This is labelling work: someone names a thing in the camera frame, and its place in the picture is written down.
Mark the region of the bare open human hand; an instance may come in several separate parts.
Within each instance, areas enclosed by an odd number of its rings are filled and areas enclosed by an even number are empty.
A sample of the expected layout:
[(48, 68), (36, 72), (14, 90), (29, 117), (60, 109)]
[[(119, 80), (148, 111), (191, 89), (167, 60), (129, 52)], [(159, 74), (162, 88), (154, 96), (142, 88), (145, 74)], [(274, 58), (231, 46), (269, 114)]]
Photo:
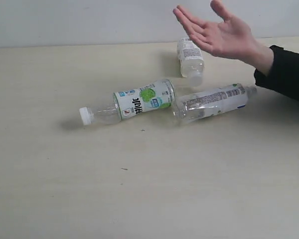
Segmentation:
[(267, 75), (274, 62), (272, 49), (259, 43), (249, 25), (232, 14), (222, 1), (213, 0), (210, 6), (222, 22), (202, 20), (180, 5), (173, 13), (202, 51), (215, 57), (240, 60)]

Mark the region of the black sleeved forearm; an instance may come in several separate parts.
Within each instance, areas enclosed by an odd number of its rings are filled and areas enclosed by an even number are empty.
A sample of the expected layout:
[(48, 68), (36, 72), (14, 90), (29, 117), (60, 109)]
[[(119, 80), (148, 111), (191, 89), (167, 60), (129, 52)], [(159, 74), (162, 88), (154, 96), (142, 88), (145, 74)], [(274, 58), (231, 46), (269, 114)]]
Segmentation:
[(276, 45), (270, 49), (274, 53), (273, 65), (268, 75), (254, 71), (256, 85), (299, 102), (299, 53)]

